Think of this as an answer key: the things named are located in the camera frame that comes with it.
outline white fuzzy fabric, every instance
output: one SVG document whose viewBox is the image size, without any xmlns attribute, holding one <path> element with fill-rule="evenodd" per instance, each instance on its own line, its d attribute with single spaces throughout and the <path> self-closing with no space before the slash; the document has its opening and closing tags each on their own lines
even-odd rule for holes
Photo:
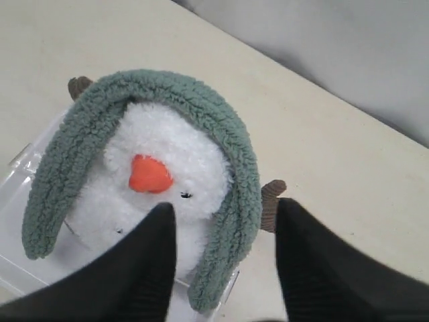
<svg viewBox="0 0 429 322">
<path fill-rule="evenodd" d="M 137 193 L 128 187 L 136 154 L 151 156 L 170 171 L 164 193 Z M 173 204 L 177 220 L 176 278 L 197 265 L 207 243 L 211 215 L 231 186 L 229 164 L 210 138 L 169 107 L 130 104 L 66 222 L 99 256 L 129 233 L 159 202 Z M 181 193 L 192 194 L 184 199 Z"/>
</svg>

